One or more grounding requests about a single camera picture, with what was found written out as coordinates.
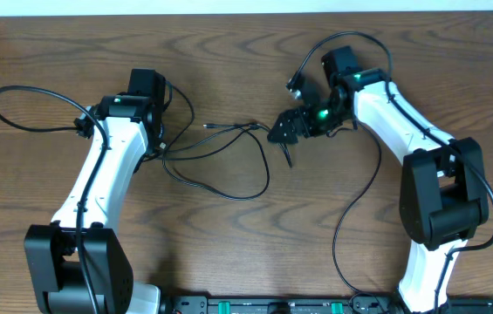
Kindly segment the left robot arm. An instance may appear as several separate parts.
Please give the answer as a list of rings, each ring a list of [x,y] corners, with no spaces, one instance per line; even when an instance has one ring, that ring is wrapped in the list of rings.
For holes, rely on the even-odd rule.
[[[166,79],[134,69],[126,92],[83,109],[74,123],[92,139],[84,166],[47,225],[33,224],[24,251],[43,313],[156,313],[158,287],[137,283],[117,238],[133,174],[161,152]]]

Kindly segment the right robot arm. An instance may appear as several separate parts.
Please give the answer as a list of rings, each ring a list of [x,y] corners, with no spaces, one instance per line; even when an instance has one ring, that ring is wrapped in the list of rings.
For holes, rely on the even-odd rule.
[[[411,240],[398,293],[406,311],[437,311],[448,301],[452,262],[489,218],[482,149],[434,126],[403,98],[389,70],[364,69],[350,47],[329,51],[321,64],[329,97],[296,71],[286,87],[303,104],[278,115],[268,140],[293,145],[331,135],[347,120],[380,137],[402,166],[399,211]]]

